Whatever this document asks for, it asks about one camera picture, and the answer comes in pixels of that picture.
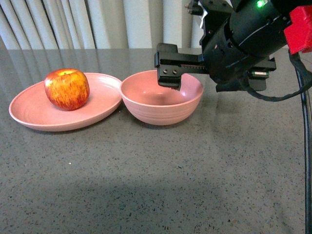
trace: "pink bowl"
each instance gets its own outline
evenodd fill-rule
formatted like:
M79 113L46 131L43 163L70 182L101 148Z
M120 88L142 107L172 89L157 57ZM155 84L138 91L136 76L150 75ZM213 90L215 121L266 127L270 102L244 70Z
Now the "pink bowl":
M129 112L153 125L169 125L186 119L196 109L203 90L200 81L189 74L182 75L180 91L159 86L157 70L134 74L120 86Z

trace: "bowl rim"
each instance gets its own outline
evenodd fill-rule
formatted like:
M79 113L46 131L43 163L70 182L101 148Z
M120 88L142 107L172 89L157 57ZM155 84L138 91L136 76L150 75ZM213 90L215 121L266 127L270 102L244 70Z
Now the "bowl rim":
M166 108L166 107L176 107L176 106L185 105L185 104L187 104L187 103L189 103L189 102L192 102L192 101L194 101L194 100L196 100L196 99L198 99L198 98L201 98L201 96L202 96L203 93L204 93L204 86L203 86L203 84L199 81L199 79L197 79L196 77L190 75L189 73L185 73L185 74L188 74L189 76L192 76L193 78L195 78L195 79L199 82L199 85L200 85L200 87L201 87L201 92L200 92L199 94L197 94L195 98L192 98L192 99L189 100L189 101L186 101L186 102L183 102L183 103L179 103L179 104L173 104L173 105L150 105L150 104L144 104L144 103L140 103L140 102L137 102L137 101L133 101L133 100L131 100L130 98L128 98L127 96L124 95L124 93L122 92L122 86L123 86L123 84L124 84L124 82L125 82L126 80L128 80L128 79L130 79L131 77L133 77L133 76L135 76L135 75L138 75L138 74L140 74L140 73L147 73L147 72L154 72L154 71L157 71L157 70L156 70L156 69L153 69L153 70L147 70L147 71L138 72L138 73L132 74L132 75L130 75L129 77L127 77L126 79L124 79L124 80L122 81L122 83L120 84L120 87L119 87L119 90L120 90L120 93L121 93L122 98L125 98L125 99L127 99L128 101L130 101L130 102L132 102L132 103L135 103L135 104L137 104L137 105L141 105L141 106L146 106L146 107L157 107L157 108Z

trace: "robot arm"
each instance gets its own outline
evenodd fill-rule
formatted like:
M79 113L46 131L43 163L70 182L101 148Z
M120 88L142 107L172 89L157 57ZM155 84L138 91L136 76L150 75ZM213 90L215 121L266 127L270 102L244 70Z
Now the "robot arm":
M250 85L265 90L269 56L287 44L284 30L292 24L290 12L312 0L192 0L188 12L205 15L202 54L180 54L176 45L159 44L155 67L159 85L179 89L183 73L209 74L217 91L236 91L233 83L250 72Z

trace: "pink plate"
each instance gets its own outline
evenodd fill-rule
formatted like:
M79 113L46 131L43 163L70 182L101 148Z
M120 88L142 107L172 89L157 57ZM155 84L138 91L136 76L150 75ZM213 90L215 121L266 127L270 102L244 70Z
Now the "pink plate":
M121 103L121 81L100 73L85 73L90 86L88 102L74 111L54 106L45 94L43 81L19 93L9 112L18 123L40 131L68 131L89 126L109 116Z

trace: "plate rim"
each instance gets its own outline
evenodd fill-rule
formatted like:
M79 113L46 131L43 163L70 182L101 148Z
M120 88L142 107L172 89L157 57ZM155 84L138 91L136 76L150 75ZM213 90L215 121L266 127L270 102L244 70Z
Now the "plate rim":
M122 83L122 81L114 76L111 76L111 75L108 75L108 74L104 74L104 73L95 73L95 72L84 72L84 74L88 77L88 75L97 75L97 76L105 76L106 78L111 78L115 81L117 81L119 83L119 87L116 87L116 91L118 91L119 93L119 99L116 103L114 103L112 106L110 106L109 108L105 109L105 110L102 110L99 114L97 114L96 116L93 116L93 117L87 117L87 118L84 118L84 119L81 119L79 121L72 121L72 122L67 122L67 123L63 123L63 124L36 124L36 123L29 123L29 122L25 122L23 120L20 120L19 118L17 118L13 113L12 113L12 106L14 105L14 102L21 96L23 95L25 92L27 92L28 90L34 88L35 86L38 86L38 85L41 85L44 83L44 81L40 81L38 83L35 83L31 86L29 86L28 88L22 90L21 92L19 92L11 101L10 105L9 105L9 114L10 116L18 123L28 127L28 128L31 128L31 129L35 129L35 130L39 130L39 131L48 131L48 132L62 132L62 131L70 131L70 130L75 130L75 129L79 129L79 128L84 128L84 127L87 127L87 126L90 126L98 121L101 121L102 119L108 117L115 109L115 107L119 106L122 102L122 96L121 96L121 93L120 93L120 85ZM101 115L103 115L105 112L108 112L110 110L113 110L111 113L109 113L107 116L101 118L100 120L96 121L96 122L93 122L91 124L87 124L85 126L81 126L81 127L78 127L78 128L72 128L72 129L69 129L69 130L44 130L42 128L47 128L47 129L51 129L51 128L61 128L61 127L66 127L66 126L70 126L70 125L73 125L73 124L79 124L80 122L84 122L86 120L90 120L90 119L93 119L93 118L97 118Z

